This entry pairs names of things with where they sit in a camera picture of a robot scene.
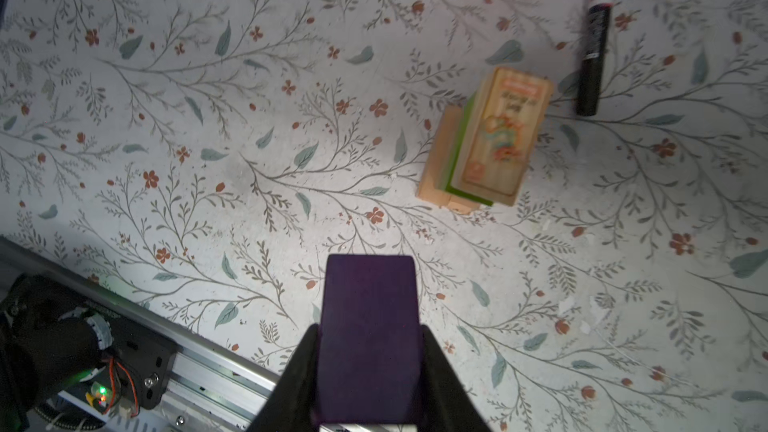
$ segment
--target red wire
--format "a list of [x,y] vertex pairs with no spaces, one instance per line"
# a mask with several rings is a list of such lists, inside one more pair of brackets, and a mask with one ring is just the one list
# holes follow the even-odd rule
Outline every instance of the red wire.
[[107,409],[102,412],[101,415],[106,415],[106,413],[110,411],[112,404],[114,404],[114,398],[117,396],[114,392],[114,357],[109,359],[109,381],[112,387],[112,400],[109,401],[109,407],[107,407]]
[[130,381],[130,388],[134,390],[134,405],[136,406],[136,414],[130,415],[131,418],[134,418],[139,415],[139,398],[136,395],[136,386],[134,385],[134,380],[130,376],[130,373],[125,369],[125,367],[123,367],[123,365],[120,362],[118,362],[118,367],[120,367],[123,370],[123,372],[125,372],[125,374],[128,376],[128,380]]

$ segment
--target table surface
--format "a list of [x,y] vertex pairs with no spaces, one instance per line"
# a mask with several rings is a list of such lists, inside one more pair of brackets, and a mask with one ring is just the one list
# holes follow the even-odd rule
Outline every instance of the table surface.
[[[584,0],[9,0],[2,233],[275,371],[328,254],[408,254],[494,430],[758,430],[767,10],[616,0],[582,120]],[[420,202],[496,64],[556,85],[517,205]]]

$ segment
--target wooden block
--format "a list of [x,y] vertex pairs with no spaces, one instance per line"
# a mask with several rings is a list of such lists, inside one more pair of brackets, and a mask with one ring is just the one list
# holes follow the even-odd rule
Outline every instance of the wooden block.
[[457,214],[466,216],[480,205],[463,197],[457,197],[445,190],[435,188],[436,181],[440,179],[443,168],[446,166],[451,145],[456,138],[458,125],[464,113],[461,107],[447,106],[442,114],[440,126],[435,135],[432,149],[429,150],[427,164],[424,166],[422,181],[418,184],[416,196],[439,207],[447,207]]
[[549,80],[498,67],[475,102],[451,186],[513,206],[553,90]]

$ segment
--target black marker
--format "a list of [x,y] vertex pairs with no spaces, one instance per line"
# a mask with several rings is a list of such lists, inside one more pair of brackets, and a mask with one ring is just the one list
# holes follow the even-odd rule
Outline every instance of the black marker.
[[593,116],[598,112],[612,2],[613,0],[589,0],[584,60],[581,62],[576,99],[576,113],[580,116]]

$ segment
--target stacked wooden blocks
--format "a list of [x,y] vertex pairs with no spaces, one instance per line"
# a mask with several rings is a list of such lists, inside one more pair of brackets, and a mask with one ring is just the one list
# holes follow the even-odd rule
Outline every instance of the stacked wooden blocks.
[[552,82],[497,67],[462,110],[448,106],[417,196],[459,214],[514,204]]

